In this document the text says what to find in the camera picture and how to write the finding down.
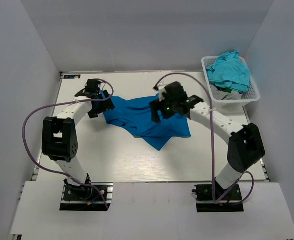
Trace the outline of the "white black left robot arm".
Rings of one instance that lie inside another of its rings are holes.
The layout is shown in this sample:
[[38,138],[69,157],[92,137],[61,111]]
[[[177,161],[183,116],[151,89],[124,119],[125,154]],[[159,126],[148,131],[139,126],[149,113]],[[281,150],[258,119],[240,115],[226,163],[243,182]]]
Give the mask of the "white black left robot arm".
[[106,90],[92,97],[79,93],[74,103],[67,104],[62,112],[43,120],[42,154],[59,166],[67,176],[67,184],[73,186],[90,184],[89,175],[77,159],[79,145],[76,125],[85,116],[93,119],[113,109],[114,105]]

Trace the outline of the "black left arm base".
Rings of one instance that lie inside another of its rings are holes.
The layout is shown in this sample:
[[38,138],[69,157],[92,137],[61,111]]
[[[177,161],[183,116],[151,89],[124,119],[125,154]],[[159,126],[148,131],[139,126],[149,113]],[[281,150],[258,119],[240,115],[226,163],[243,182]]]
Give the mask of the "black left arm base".
[[85,190],[82,186],[64,184],[59,211],[69,212],[106,212],[107,208],[101,198],[105,199],[109,207],[112,200],[112,183],[94,183],[98,190]]

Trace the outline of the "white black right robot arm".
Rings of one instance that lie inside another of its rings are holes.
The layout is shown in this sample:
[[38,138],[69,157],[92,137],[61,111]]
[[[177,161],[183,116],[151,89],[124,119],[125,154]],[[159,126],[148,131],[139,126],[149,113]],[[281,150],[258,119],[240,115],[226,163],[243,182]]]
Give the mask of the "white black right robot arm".
[[215,177],[216,185],[223,190],[231,187],[245,171],[265,156],[258,126],[235,122],[212,109],[202,98],[187,96],[178,82],[161,87],[158,98],[149,106],[151,119],[156,123],[179,114],[205,126],[227,143],[227,164]]

